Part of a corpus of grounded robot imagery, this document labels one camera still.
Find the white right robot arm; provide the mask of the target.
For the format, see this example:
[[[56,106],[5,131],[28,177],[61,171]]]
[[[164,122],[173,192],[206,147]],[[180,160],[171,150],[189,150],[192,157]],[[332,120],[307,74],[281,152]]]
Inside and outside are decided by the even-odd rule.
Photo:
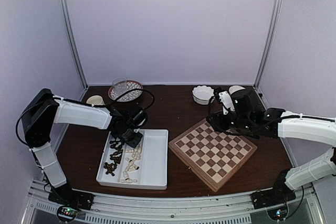
[[[324,145],[326,150],[300,166],[280,172],[272,189],[272,203],[279,204],[296,189],[335,175],[335,119],[295,113],[281,108],[262,109],[250,90],[232,86],[217,88],[209,96],[220,112],[208,112],[207,122],[215,131],[232,136],[269,137]]]

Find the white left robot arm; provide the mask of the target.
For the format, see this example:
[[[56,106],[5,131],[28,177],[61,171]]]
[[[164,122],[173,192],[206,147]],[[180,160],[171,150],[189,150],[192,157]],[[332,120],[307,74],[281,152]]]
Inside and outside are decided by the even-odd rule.
[[[58,200],[71,205],[76,197],[68,178],[58,161],[57,147],[52,146],[53,133],[58,130],[59,145],[70,125],[107,130],[116,139],[130,147],[136,147],[142,134],[139,132],[148,120],[146,109],[132,105],[126,110],[117,110],[112,104],[87,104],[66,99],[41,89],[22,112],[24,140],[33,153],[41,171],[48,179]]]

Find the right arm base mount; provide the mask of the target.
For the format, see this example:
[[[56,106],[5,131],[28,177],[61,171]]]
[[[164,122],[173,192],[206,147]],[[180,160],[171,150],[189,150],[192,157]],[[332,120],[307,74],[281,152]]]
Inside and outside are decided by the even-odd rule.
[[[276,193],[272,189],[265,191],[259,190],[252,193],[250,196],[254,209],[286,204],[288,201],[296,199],[295,193]]]

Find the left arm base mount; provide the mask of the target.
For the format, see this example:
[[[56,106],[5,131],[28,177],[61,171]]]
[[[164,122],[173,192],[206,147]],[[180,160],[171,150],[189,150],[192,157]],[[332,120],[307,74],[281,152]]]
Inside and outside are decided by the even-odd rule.
[[[75,209],[90,210],[93,204],[94,195],[91,193],[74,191],[72,198],[70,200],[65,200],[61,199],[55,193],[49,193],[48,200]]]

